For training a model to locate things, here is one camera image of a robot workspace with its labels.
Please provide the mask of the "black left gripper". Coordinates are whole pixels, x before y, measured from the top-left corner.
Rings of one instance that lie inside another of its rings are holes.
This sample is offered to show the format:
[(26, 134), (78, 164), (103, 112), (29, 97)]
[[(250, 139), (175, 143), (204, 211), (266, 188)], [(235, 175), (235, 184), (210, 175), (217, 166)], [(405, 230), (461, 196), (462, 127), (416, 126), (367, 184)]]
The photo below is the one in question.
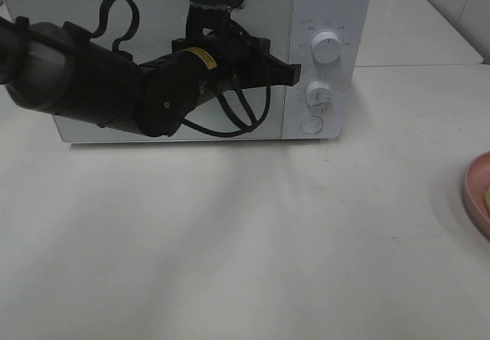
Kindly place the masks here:
[(174, 53), (194, 54), (206, 67), (210, 87), (225, 83), (240, 89), (292, 87), (300, 64), (287, 64), (269, 54), (270, 41), (255, 38), (231, 18), (229, 10), (191, 6), (185, 37), (173, 40)]

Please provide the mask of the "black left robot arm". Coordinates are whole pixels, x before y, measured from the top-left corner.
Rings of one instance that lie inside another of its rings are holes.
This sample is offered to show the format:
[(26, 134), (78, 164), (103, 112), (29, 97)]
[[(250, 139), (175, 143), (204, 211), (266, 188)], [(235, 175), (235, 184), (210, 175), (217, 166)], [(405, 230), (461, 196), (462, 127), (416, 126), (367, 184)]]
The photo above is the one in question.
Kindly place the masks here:
[(95, 31), (71, 22), (1, 22), (1, 83), (27, 110), (148, 137), (173, 136), (187, 126), (209, 136), (249, 133), (265, 120), (245, 91), (299, 82), (299, 64), (270, 53), (270, 41), (249, 34), (223, 15), (207, 34), (173, 40), (171, 52), (137, 64), (122, 51), (95, 43), (107, 28), (100, 12)]

